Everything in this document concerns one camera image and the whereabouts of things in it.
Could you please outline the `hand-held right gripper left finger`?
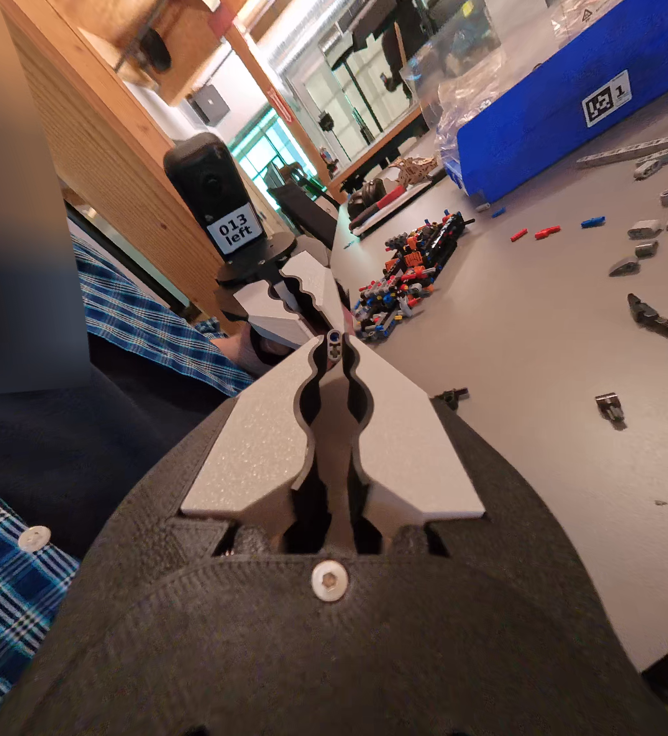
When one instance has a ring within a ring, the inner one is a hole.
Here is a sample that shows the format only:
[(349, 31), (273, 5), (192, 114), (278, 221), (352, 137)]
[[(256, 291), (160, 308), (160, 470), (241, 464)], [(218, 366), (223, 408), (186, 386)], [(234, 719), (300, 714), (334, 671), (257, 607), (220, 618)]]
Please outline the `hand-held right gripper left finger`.
[(304, 389), (316, 383), (311, 338), (239, 394), (180, 505), (183, 516), (227, 520), (284, 533), (295, 522), (292, 492), (312, 467), (314, 440), (302, 415)]

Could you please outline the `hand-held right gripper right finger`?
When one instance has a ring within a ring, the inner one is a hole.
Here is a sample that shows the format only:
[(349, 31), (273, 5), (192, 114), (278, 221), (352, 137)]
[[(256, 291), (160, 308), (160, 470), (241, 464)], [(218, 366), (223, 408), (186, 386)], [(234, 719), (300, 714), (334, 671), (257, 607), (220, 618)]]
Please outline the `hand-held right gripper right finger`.
[(481, 518), (486, 510), (429, 395), (363, 341), (344, 336), (353, 528)]

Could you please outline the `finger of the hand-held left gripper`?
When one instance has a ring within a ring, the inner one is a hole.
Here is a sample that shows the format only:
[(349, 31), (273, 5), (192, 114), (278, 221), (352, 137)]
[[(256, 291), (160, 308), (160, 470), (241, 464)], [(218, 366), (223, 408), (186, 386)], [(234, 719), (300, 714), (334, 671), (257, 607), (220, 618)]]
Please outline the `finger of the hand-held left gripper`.
[(249, 283), (234, 294), (247, 314), (247, 321), (261, 336), (286, 347), (298, 349), (315, 337), (298, 313), (283, 300), (270, 295), (267, 281)]
[(338, 285), (328, 266), (311, 253), (292, 256), (281, 268), (286, 283), (297, 288), (303, 315), (321, 331), (346, 333), (347, 323)]

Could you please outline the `person's left forearm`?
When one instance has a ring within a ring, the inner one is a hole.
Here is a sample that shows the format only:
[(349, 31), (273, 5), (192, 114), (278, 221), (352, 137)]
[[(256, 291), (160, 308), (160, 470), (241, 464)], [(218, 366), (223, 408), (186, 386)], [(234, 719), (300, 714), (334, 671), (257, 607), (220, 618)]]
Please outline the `person's left forearm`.
[(71, 240), (88, 333), (228, 398), (254, 382), (207, 333), (144, 293), (88, 242)]

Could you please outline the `multicoloured lego technic model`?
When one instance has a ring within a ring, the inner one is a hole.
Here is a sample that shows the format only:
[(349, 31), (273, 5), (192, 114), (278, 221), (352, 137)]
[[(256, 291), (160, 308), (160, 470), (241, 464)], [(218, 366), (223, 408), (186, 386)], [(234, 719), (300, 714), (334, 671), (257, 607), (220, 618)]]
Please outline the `multicoloured lego technic model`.
[(391, 258), (380, 278), (359, 289), (351, 309), (355, 336), (365, 343), (384, 342), (394, 329), (413, 318), (429, 298), (459, 239), (476, 218), (446, 211), (441, 220), (426, 220), (418, 229), (385, 243)]

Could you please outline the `black lego lever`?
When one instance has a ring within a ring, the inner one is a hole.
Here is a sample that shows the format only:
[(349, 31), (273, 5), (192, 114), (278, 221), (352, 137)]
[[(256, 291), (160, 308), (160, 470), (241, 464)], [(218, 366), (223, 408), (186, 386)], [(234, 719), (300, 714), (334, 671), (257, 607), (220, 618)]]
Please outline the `black lego lever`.
[(662, 317), (656, 309), (635, 294), (629, 293), (627, 295), (627, 303), (636, 324), (668, 338), (668, 318)]

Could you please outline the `person's left hand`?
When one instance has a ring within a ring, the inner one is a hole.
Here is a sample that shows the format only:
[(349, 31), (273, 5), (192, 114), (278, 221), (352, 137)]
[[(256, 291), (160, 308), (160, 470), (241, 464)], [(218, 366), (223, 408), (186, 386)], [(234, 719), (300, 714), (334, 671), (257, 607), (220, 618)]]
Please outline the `person's left hand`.
[(250, 376), (258, 378), (270, 371), (277, 363), (280, 363), (281, 355), (266, 353), (261, 348), (263, 339), (257, 343), (253, 340), (254, 331), (251, 326), (244, 322), (237, 334), (227, 337), (209, 338), (213, 345), (229, 361)]

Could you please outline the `black chair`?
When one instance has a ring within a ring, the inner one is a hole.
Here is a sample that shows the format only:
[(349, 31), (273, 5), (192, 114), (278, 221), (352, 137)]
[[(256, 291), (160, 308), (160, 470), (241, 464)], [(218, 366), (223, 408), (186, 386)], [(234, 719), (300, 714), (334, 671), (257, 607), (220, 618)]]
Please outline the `black chair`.
[(338, 221), (312, 200), (304, 189), (295, 183), (285, 183), (269, 188), (268, 193), (292, 224), (332, 250)]

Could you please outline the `black round object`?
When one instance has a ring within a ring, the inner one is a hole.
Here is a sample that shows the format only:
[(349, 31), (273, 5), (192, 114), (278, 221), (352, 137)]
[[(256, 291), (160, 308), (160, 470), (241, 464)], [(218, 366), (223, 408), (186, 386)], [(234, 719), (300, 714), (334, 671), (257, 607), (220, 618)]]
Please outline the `black round object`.
[(376, 177), (353, 192), (347, 201), (347, 211), (350, 221), (353, 222), (363, 212), (374, 206), (387, 195), (383, 179)]

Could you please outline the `dark navy clothing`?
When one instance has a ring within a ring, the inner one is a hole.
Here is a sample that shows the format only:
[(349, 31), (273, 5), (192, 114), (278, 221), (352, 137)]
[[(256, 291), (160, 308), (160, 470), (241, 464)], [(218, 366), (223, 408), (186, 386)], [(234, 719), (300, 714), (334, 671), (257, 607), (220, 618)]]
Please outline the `dark navy clothing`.
[(137, 482), (226, 395), (89, 333), (82, 386), (0, 394), (0, 500), (82, 559)]

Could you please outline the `clear plastic bag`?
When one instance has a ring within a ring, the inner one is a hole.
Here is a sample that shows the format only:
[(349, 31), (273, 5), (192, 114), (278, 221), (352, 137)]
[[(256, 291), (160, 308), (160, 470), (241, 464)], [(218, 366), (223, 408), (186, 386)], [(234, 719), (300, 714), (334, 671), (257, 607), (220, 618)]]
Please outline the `clear plastic bag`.
[(458, 131), (497, 99), (504, 66), (486, 7), (476, 5), (465, 15), (467, 5), (413, 52), (401, 71), (443, 159), (458, 159)]

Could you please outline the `blue plastic bin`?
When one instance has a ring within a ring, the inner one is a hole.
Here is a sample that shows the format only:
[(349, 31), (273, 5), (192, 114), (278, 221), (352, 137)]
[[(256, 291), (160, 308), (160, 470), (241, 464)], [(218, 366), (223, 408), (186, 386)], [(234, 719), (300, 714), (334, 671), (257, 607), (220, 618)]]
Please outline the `blue plastic bin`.
[(620, 2), (461, 127), (461, 185), (493, 203), (667, 92), (668, 2)]

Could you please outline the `blue plaid shirt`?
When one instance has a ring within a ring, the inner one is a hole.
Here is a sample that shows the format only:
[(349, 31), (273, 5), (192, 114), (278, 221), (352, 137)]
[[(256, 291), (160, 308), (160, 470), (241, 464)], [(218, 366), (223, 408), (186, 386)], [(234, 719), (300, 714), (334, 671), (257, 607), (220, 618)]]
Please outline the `blue plaid shirt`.
[(0, 705), (31, 664), (79, 568), (0, 499)]

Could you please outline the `grey wall box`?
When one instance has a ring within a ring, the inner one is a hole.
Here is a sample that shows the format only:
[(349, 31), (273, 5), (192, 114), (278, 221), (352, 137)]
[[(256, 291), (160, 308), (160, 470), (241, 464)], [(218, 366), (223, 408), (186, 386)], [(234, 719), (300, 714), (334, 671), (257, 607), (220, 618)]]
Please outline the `grey wall box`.
[(230, 112), (228, 103), (210, 82), (193, 92), (187, 100), (203, 123), (209, 127), (218, 126)]

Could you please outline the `red wall sign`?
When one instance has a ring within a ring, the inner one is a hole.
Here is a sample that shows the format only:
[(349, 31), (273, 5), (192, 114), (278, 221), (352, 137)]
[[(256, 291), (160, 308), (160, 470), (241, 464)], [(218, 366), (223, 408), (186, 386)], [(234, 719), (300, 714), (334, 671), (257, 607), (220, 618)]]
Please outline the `red wall sign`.
[(264, 94), (269, 104), (274, 108), (276, 114), (285, 124), (290, 125), (296, 122), (295, 114), (274, 85), (268, 85), (264, 89)]

